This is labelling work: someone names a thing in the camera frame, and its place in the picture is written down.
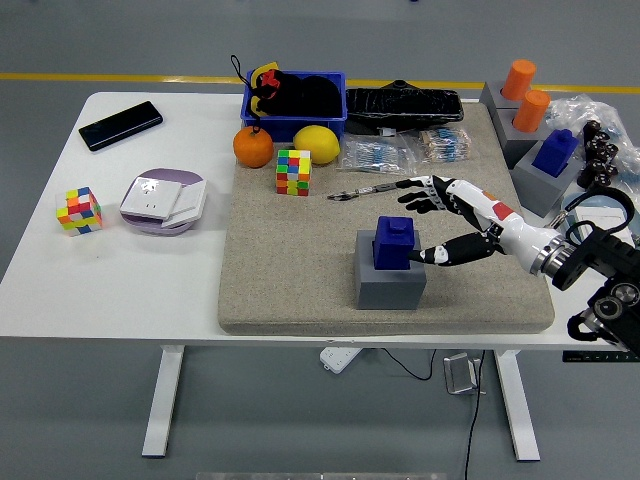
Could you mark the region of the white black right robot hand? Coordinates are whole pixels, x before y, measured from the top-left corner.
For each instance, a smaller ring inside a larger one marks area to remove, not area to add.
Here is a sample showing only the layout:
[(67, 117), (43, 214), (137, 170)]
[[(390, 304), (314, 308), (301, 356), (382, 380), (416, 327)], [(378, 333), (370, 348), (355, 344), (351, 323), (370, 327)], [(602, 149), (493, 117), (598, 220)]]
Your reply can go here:
[(398, 198), (408, 211), (446, 210), (475, 228), (438, 246), (412, 251), (412, 261), (448, 267), (499, 252), (515, 257), (525, 271), (537, 275), (559, 238), (552, 229), (529, 225), (511, 207), (466, 180), (427, 175), (398, 181), (395, 186), (411, 190)]

